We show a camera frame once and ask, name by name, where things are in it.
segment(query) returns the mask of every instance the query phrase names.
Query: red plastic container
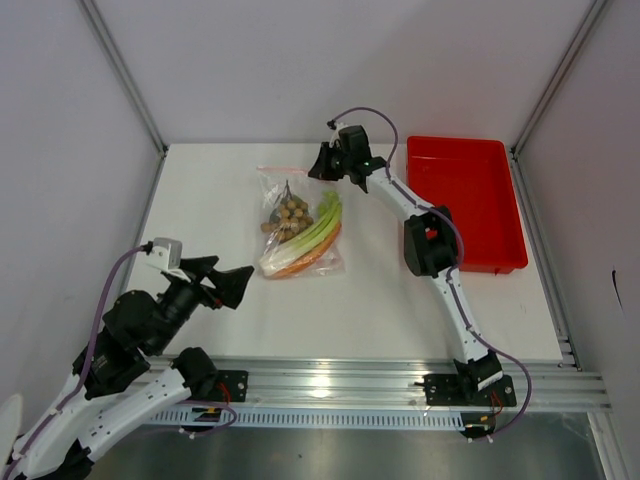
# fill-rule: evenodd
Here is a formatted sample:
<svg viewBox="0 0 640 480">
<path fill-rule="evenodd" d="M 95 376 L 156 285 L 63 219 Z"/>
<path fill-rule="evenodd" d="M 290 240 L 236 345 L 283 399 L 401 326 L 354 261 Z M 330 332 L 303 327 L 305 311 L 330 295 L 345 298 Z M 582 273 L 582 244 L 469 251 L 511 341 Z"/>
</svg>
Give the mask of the red plastic container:
<svg viewBox="0 0 640 480">
<path fill-rule="evenodd" d="M 409 187 L 446 205 L 464 240 L 462 270 L 510 273 L 527 266 L 504 145 L 493 140 L 409 137 Z"/>
</svg>

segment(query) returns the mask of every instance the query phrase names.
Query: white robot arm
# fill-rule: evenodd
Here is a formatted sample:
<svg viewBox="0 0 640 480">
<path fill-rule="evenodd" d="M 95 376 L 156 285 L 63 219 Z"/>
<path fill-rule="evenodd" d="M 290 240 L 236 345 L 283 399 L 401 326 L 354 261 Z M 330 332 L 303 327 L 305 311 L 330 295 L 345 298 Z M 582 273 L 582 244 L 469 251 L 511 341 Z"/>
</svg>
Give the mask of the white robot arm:
<svg viewBox="0 0 640 480">
<path fill-rule="evenodd" d="M 469 405 L 485 405 L 487 388 L 511 379 L 496 352 L 487 348 L 465 298 L 458 269 L 456 229 L 446 207 L 422 200 L 393 175 L 387 162 L 373 157 L 362 126 L 329 122 L 334 133 L 321 144 L 309 176 L 337 181 L 348 176 L 365 193 L 382 201 L 404 226 L 404 258 L 411 272 L 434 287 L 457 338 L 457 383 Z"/>
<path fill-rule="evenodd" d="M 78 356 L 52 407 L 15 442 L 3 480 L 84 479 L 113 445 L 155 414 L 189 398 L 204 400 L 214 389 L 213 362 L 202 349 L 187 348 L 145 388 L 118 401 L 149 369 L 143 355 L 162 354 L 198 305 L 237 308 L 253 267 L 218 272 L 213 268 L 218 257 L 183 260 L 181 243 L 166 238 L 139 250 L 170 286 L 157 300 L 144 291 L 116 300 L 103 317 L 105 328 Z M 214 286 L 202 285 L 205 278 Z"/>
</svg>

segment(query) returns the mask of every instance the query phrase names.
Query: metal frame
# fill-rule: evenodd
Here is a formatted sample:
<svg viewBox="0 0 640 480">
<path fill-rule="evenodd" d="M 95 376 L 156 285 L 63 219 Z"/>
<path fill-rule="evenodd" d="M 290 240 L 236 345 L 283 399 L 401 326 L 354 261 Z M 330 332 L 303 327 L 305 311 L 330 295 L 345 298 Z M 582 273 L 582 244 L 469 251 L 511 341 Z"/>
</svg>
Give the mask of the metal frame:
<svg viewBox="0 0 640 480">
<path fill-rule="evenodd" d="M 590 413 L 588 417 L 605 476 L 608 479 L 630 479 L 625 450 L 618 438 L 613 415 Z"/>
<path fill-rule="evenodd" d="M 583 52 L 587 40 L 595 31 L 598 22 L 602 19 L 610 4 L 611 0 L 594 0 L 589 6 L 589 10 L 580 22 L 573 38 L 569 42 L 569 46 L 565 50 L 555 71 L 542 91 L 542 95 L 540 95 L 540 98 L 536 102 L 536 106 L 533 108 L 533 111 L 524 123 L 522 130 L 520 130 L 520 134 L 518 135 L 513 147 L 513 152 L 516 156 L 522 153 L 522 149 L 526 145 L 527 140 L 529 140 L 529 137 L 542 119 L 543 115 L 546 113 L 549 105 L 551 105 L 551 102 L 555 98 L 560 87 L 567 79 L 575 61 Z"/>
<path fill-rule="evenodd" d="M 149 108 L 142 98 L 142 94 L 140 93 L 136 82 L 133 80 L 131 72 L 129 72 L 129 68 L 125 63 L 124 58 L 122 58 L 122 54 L 120 53 L 120 50 L 113 39 L 113 35 L 111 35 L 111 32 L 100 13 L 98 5 L 94 0 L 76 0 L 76 3 L 82 11 L 89 28 L 95 35 L 96 40 L 102 49 L 102 53 L 104 53 L 105 58 L 111 66 L 111 70 L 120 83 L 123 93 L 131 102 L 133 110 L 136 112 L 138 117 L 140 117 L 140 121 L 144 125 L 149 138 L 156 147 L 156 150 L 159 154 L 163 155 L 167 150 L 167 146 L 162 140 L 162 135 L 158 130 L 158 126 L 151 116 Z"/>
<path fill-rule="evenodd" d="M 562 300 L 560 288 L 556 280 L 556 275 L 551 267 L 548 248 L 539 227 L 539 217 L 531 199 L 529 189 L 518 159 L 512 155 L 509 162 L 511 168 L 511 178 L 514 182 L 514 191 L 520 205 L 525 230 L 531 241 L 531 250 L 538 266 L 542 288 L 544 290 L 551 318 L 556 327 L 558 336 L 569 337 L 569 327 L 567 325 L 567 312 Z"/>
<path fill-rule="evenodd" d="M 167 368 L 172 357 L 149 359 L 151 369 L 133 383 L 128 394 L 142 388 L 158 372 Z M 425 394 L 414 382 L 428 373 L 455 373 L 450 362 L 420 360 L 335 360 L 335 359 L 247 359 L 213 357 L 220 370 L 247 370 L 248 390 L 245 406 L 262 408 L 300 408 L 352 410 L 354 412 L 425 412 Z M 516 395 L 523 398 L 526 381 L 520 369 L 503 365 L 513 377 Z M 535 388 L 528 411 L 531 412 L 611 412 L 602 376 L 557 368 L 548 364 L 528 365 Z M 477 407 L 430 407 L 428 411 L 482 411 Z M 517 411 L 518 407 L 506 410 Z"/>
</svg>

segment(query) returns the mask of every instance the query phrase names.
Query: white wall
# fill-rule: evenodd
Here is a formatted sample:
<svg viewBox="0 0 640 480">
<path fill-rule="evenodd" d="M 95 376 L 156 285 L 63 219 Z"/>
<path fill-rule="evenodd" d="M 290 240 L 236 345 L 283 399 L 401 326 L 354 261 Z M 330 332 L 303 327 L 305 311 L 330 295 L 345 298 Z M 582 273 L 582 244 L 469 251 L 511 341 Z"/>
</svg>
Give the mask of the white wall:
<svg viewBox="0 0 640 480">
<path fill-rule="evenodd" d="M 50 403 L 132 246 L 152 145 L 70 0 L 0 5 L 0 403 Z"/>
<path fill-rule="evenodd" d="M 512 142 L 590 0 L 98 3 L 169 143 L 317 141 L 359 104 Z"/>
<path fill-rule="evenodd" d="M 639 2 L 612 2 L 523 159 L 580 359 L 603 373 L 634 459 L 640 456 L 639 24 Z"/>
</svg>

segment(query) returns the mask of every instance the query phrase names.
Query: white table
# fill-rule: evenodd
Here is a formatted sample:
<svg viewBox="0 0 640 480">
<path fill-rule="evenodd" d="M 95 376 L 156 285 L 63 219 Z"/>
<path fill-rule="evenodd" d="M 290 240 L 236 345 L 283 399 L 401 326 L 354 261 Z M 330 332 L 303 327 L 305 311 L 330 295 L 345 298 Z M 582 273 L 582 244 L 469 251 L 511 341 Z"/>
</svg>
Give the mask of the white table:
<svg viewBox="0 0 640 480">
<path fill-rule="evenodd" d="M 390 147 L 373 149 L 386 156 Z M 264 241 L 256 167 L 310 168 L 318 150 L 316 143 L 172 145 L 143 240 L 181 240 L 183 258 L 218 255 L 219 269 L 255 264 Z M 395 162 L 403 175 L 404 145 Z M 200 346 L 234 357 L 450 359 L 446 318 L 404 264 L 398 221 L 348 179 L 338 188 L 346 273 L 273 281 L 256 272 L 236 311 L 198 308 L 165 353 Z M 463 273 L 463 287 L 482 332 L 498 348 L 527 362 L 557 363 L 562 356 L 526 243 L 528 267 L 499 276 Z M 127 288 L 155 294 L 166 286 L 138 257 Z"/>
</svg>

